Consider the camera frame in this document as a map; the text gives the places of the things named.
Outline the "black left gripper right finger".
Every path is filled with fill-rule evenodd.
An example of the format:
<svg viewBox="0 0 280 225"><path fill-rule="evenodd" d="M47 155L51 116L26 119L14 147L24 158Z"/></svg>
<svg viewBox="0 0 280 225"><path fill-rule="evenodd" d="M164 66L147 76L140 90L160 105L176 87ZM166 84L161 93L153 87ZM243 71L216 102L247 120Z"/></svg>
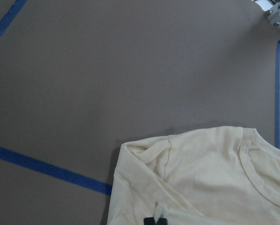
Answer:
<svg viewBox="0 0 280 225"><path fill-rule="evenodd" d="M167 219L164 217L163 213L159 213L158 220L156 222L157 225L167 225Z"/></svg>

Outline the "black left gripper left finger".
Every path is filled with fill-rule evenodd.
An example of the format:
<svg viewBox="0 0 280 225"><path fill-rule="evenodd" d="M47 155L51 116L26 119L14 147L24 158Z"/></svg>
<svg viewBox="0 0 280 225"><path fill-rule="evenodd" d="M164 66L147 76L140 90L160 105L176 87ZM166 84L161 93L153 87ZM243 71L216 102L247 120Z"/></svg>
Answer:
<svg viewBox="0 0 280 225"><path fill-rule="evenodd" d="M143 225L155 225L155 219L152 215L143 218Z"/></svg>

